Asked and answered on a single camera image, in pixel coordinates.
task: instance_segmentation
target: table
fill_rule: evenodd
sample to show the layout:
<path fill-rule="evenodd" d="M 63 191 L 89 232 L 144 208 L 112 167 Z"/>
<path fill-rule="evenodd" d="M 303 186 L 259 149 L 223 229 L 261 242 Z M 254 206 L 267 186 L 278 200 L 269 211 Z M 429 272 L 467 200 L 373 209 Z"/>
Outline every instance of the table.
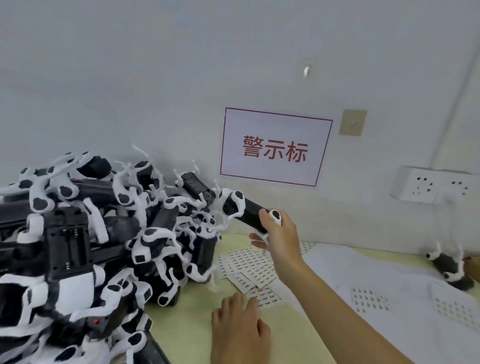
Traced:
<path fill-rule="evenodd" d="M 246 235 L 224 234 L 217 245 L 218 255 L 250 247 Z M 422 268 L 432 268 L 426 258 L 418 255 L 358 249 L 374 259 L 388 260 Z M 146 312 L 154 322 L 151 333 L 172 364 L 209 364 L 211 346 L 211 312 L 220 307 L 224 297 L 237 292 L 228 279 L 217 282 L 222 289 L 212 293 L 205 284 L 189 282 L 182 288 L 175 307 L 147 304 Z M 480 285 L 469 292 L 480 303 Z M 260 317 L 272 329 L 272 360 L 275 364 L 335 364 L 330 352 L 311 323 L 287 303 L 260 310 Z"/>

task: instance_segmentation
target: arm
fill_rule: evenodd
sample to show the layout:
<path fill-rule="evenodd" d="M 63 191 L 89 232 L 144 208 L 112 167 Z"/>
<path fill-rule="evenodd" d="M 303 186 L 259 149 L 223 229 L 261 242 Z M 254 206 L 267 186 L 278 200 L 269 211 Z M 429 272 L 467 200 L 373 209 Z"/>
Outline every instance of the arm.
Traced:
<path fill-rule="evenodd" d="M 290 217 L 280 211 L 283 226 L 278 226 L 265 210 L 260 220 L 269 233 L 268 249 L 280 280 L 297 297 L 313 327 L 338 364 L 412 364 L 355 313 L 303 261 L 297 228 Z M 256 234 L 252 244 L 267 248 Z"/>

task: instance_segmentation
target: hand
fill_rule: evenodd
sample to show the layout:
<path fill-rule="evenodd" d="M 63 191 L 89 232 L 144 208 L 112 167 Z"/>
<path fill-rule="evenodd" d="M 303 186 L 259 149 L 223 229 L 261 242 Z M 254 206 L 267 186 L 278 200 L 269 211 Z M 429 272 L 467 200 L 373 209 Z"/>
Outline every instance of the hand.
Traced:
<path fill-rule="evenodd" d="M 222 300 L 212 312 L 210 364 L 267 364 L 270 358 L 270 327 L 258 318 L 258 300 L 236 293 Z"/>
<path fill-rule="evenodd" d="M 252 240 L 253 246 L 269 250 L 272 253 L 278 277 L 287 284 L 286 281 L 291 270 L 305 263 L 300 252 L 297 227 L 285 211 L 278 211 L 282 217 L 282 226 L 277 225 L 264 209 L 259 212 L 262 226 L 268 231 L 268 245 L 257 234 L 252 233 L 248 237 Z"/>

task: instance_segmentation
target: light switch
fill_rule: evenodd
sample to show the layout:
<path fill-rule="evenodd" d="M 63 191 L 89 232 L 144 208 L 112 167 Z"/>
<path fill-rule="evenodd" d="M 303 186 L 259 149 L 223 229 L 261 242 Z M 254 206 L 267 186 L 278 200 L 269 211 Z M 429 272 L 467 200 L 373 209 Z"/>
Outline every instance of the light switch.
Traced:
<path fill-rule="evenodd" d="M 343 110 L 339 135 L 360 136 L 367 117 L 367 110 Z"/>

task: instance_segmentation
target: pile of toy dogs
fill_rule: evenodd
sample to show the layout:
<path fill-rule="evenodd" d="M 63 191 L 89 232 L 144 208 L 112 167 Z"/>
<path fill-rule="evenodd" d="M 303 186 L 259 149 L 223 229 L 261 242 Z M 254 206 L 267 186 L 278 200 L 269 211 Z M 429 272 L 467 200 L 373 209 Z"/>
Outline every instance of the pile of toy dogs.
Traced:
<path fill-rule="evenodd" d="M 167 186 L 134 148 L 134 166 L 67 153 L 0 188 L 0 364 L 136 363 L 145 302 L 175 304 L 188 279 L 214 285 L 213 249 L 234 216 L 211 207 L 233 191 L 208 189 L 196 166 Z"/>

